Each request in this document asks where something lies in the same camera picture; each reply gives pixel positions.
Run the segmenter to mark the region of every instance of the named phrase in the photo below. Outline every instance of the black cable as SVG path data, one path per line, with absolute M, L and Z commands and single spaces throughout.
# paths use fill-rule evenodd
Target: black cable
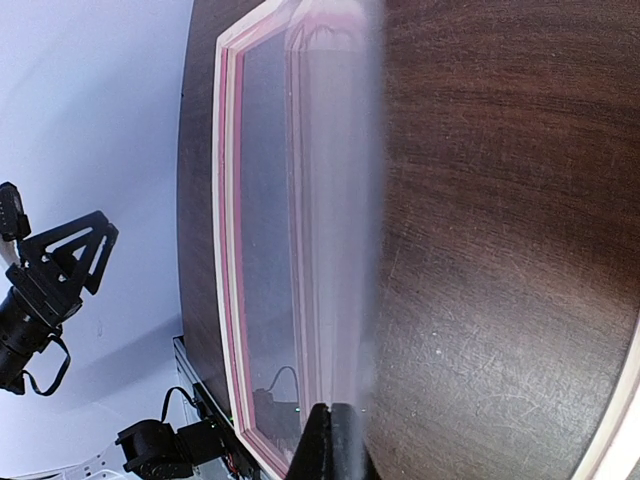
M 291 374 L 293 375 L 293 381 L 294 381 L 294 385 L 296 387 L 296 398 L 298 403 L 300 403 L 300 390 L 298 390 L 298 375 L 296 374 L 296 371 L 293 367 L 289 366 L 289 365 L 285 365 L 284 367 L 281 367 L 280 370 L 278 370 L 276 372 L 275 377 L 273 377 L 273 382 L 271 382 L 271 385 L 269 386 L 269 388 L 267 388 L 267 392 L 270 392 L 271 390 L 273 390 L 273 387 L 276 386 L 276 383 L 278 382 L 278 379 L 280 378 L 280 375 L 282 374 L 282 372 L 284 372 L 285 370 L 290 370 Z
M 164 421 L 167 419 L 167 413 L 169 412 L 169 402 L 171 401 L 171 394 L 175 390 L 179 391 L 182 394 L 182 396 L 189 402 L 189 405 L 191 405 L 195 409 L 198 408 L 198 406 L 196 405 L 195 400 L 193 398 L 191 398 L 191 395 L 189 395 L 184 388 L 182 388 L 182 387 L 171 387 L 169 390 L 167 390 L 167 393 L 164 396 L 164 404 L 162 405 L 162 417 L 160 418 L 160 421 L 162 423 L 164 423 Z
M 33 388 L 33 391 L 43 397 L 50 397 L 55 393 L 55 391 L 58 389 L 58 387 L 62 383 L 62 379 L 64 378 L 65 374 L 67 373 L 67 370 L 69 369 L 69 365 L 71 364 L 71 354 L 69 353 L 69 349 L 67 348 L 64 341 L 62 340 L 62 337 L 58 336 L 57 334 L 54 334 L 49 336 L 49 339 L 53 343 L 57 344 L 64 351 L 64 353 L 67 354 L 67 357 L 64 359 L 64 362 L 62 362 L 62 366 L 60 367 L 60 370 L 58 370 L 58 374 L 56 375 L 56 378 L 51 384 L 51 386 L 48 389 L 46 389 L 44 392 L 42 392 L 38 388 L 38 384 L 36 383 L 36 379 L 33 378 L 33 375 L 31 375 L 26 370 L 22 371 L 22 374 L 25 375 L 27 378 L 29 378 L 29 381 L 31 382 L 31 388 Z

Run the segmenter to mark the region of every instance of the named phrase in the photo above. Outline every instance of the black bracket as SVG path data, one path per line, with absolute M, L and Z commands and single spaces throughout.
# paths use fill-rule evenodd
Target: black bracket
M 244 447 L 242 442 L 233 430 L 228 419 L 220 409 L 211 401 L 211 397 L 207 394 L 206 387 L 201 383 L 193 385 L 193 391 L 196 403 L 201 406 L 200 417 L 209 418 L 218 427 L 218 432 L 222 444 L 225 447 L 225 454 L 233 462 L 237 475 L 241 478 L 260 480 L 260 466 L 253 458 L 249 451 Z
M 193 467 L 225 453 L 215 423 L 202 420 L 174 433 L 171 425 L 143 420 L 118 434 L 126 472 L 143 480 L 168 480 L 193 476 Z
M 30 234 L 18 189 L 3 183 L 0 236 L 4 242 L 16 242 L 19 264 L 12 263 L 6 272 L 13 286 L 0 304 L 0 389 L 23 395 L 26 376 L 37 394 L 49 396 L 71 361 L 61 338 L 62 323 L 82 306 L 83 288 L 97 293 L 118 230 L 102 212 L 94 212 L 39 235 Z M 51 386 L 41 391 L 25 366 L 51 342 L 62 348 L 66 360 Z
M 80 236 L 48 248 L 66 238 Z M 80 293 L 86 288 L 95 295 L 100 287 L 118 230 L 102 212 L 94 212 L 47 232 L 18 242 L 22 265 L 12 265 L 7 277 L 33 312 L 56 328 L 82 306 Z M 98 249 L 104 243 L 95 269 Z M 82 250 L 80 258 L 74 254 Z
M 380 480 L 351 405 L 313 406 L 285 480 Z

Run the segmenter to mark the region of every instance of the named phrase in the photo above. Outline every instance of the wood grain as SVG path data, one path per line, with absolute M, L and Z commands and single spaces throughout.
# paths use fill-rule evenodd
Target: wood grain
M 180 127 L 185 341 L 227 409 L 213 46 L 253 4 L 196 0 Z M 640 308 L 639 8 L 389 0 L 383 478 L 567 479 L 586 450 Z
M 260 0 L 197 0 L 187 45 L 178 158 L 178 261 L 189 361 L 230 415 L 220 340 L 211 210 L 211 111 L 218 36 Z

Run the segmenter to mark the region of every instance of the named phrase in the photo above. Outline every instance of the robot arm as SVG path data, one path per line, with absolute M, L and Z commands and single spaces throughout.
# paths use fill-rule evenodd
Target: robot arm
M 37 394 L 49 396 L 60 385 L 71 358 L 62 340 L 62 323 L 82 306 L 83 288 L 97 293 L 118 230 L 102 212 L 94 212 L 30 234 L 18 189 L 10 183 L 0 185 L 0 250 L 12 284 L 0 304 L 0 389 L 23 395 L 26 376 Z M 52 342 L 67 358 L 53 384 L 41 391 L 25 367 L 34 353 L 42 353 Z

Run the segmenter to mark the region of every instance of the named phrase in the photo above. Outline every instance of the white wall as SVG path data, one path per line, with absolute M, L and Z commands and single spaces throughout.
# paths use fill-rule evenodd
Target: white wall
M 181 329 L 175 195 L 192 2 L 0 7 L 0 182 L 34 232 L 101 209 L 120 230 L 96 297 L 65 324 L 71 369 L 51 398 L 0 392 L 0 477 L 62 467 L 158 417 Z M 0 295 L 8 282 L 0 279 Z M 61 355 L 29 369 L 47 385 Z M 180 410 L 174 405 L 174 411 Z

